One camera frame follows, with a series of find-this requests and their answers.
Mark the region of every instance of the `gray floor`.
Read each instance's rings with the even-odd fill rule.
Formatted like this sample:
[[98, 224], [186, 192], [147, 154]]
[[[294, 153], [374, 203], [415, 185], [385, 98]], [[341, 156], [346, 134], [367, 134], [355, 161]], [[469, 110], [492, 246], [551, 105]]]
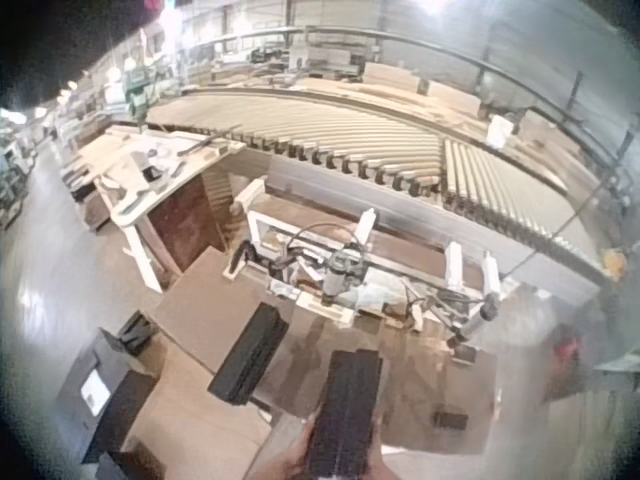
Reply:
[[[45, 144], [22, 215], [0, 238], [2, 404], [40, 461], [63, 478], [78, 472], [65, 461], [50, 409], [71, 362], [96, 328], [117, 331], [135, 309], [159, 300], [123, 246], [112, 225], [98, 235], [82, 226]], [[633, 429], [634, 400], [583, 393], [542, 403], [552, 368], [548, 335], [570, 313], [520, 291], [477, 339], [498, 355], [502, 390], [483, 455], [400, 453], [387, 457], [390, 466], [405, 480], [602, 478]], [[607, 328], [594, 318], [584, 328], [594, 332], [597, 357]]]
[[139, 281], [117, 227], [85, 229], [51, 143], [40, 152], [22, 214], [0, 240], [2, 404], [43, 461], [73, 478], [50, 421], [55, 395], [98, 327], [117, 332], [159, 296]]

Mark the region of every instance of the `machine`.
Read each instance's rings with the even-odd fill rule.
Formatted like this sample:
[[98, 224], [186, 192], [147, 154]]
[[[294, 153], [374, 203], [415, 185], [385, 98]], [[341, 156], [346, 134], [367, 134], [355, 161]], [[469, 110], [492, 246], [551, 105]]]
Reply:
[[151, 83], [149, 69], [144, 65], [136, 66], [124, 74], [124, 97], [129, 113], [139, 128], [146, 122], [149, 108], [151, 108], [151, 99], [146, 91], [146, 87]]
[[[254, 180], [236, 199], [247, 213], [251, 238], [232, 256], [229, 278], [245, 266], [259, 268], [271, 278], [272, 293], [296, 299], [298, 305], [344, 326], [351, 326], [362, 312], [415, 332], [435, 321], [448, 330], [447, 346], [452, 350], [497, 317], [501, 281], [490, 252], [482, 263], [482, 291], [465, 287], [462, 248], [456, 242], [445, 251], [445, 278], [437, 282], [370, 251], [367, 242], [377, 219], [373, 209], [362, 214], [354, 232], [332, 222], [299, 228], [252, 210], [251, 202], [261, 192], [263, 180]], [[341, 243], [315, 233], [328, 228], [349, 240]]]

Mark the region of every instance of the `conveyor belt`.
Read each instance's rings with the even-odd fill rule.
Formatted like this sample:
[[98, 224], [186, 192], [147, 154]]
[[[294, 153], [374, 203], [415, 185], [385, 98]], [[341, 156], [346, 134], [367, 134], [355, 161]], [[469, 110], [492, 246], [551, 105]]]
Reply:
[[577, 272], [601, 281], [598, 254], [558, 192], [479, 148], [440, 132], [361, 109], [268, 95], [182, 97], [151, 110], [148, 121], [169, 130], [206, 133], [241, 124], [232, 137], [321, 168], [334, 169], [427, 197]]

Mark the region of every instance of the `hand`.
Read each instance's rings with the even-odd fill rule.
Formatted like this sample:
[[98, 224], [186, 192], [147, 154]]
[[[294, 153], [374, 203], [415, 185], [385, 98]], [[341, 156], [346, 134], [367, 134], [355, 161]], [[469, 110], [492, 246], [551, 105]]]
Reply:
[[381, 420], [378, 419], [373, 424], [373, 432], [371, 434], [371, 445], [369, 446], [369, 458], [367, 460], [367, 472], [363, 480], [400, 480], [398, 476], [391, 471], [382, 459], [382, 438], [380, 436]]
[[254, 473], [250, 480], [287, 480], [304, 471], [309, 440], [315, 426], [316, 414], [311, 415], [302, 430], [287, 450], [269, 460]]

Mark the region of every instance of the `wooden panel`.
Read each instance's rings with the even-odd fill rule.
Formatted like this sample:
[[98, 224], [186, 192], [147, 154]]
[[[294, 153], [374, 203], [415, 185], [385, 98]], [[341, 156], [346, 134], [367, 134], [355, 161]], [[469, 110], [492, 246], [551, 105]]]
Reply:
[[[225, 356], [261, 301], [273, 304], [290, 327], [254, 392], [258, 400], [307, 418], [317, 408], [327, 378], [331, 352], [379, 350], [385, 360], [380, 414], [385, 444], [442, 453], [480, 453], [491, 427], [496, 357], [478, 352], [474, 365], [458, 365], [442, 349], [442, 327], [429, 325], [423, 335], [357, 319], [354, 328], [268, 295], [263, 285], [240, 275], [222, 276], [229, 257], [212, 249], [169, 290], [154, 320], [208, 370], [219, 370]], [[466, 413], [466, 431], [436, 429], [431, 414], [444, 404]]]
[[149, 212], [149, 220], [183, 272], [207, 247], [224, 249], [200, 176]]

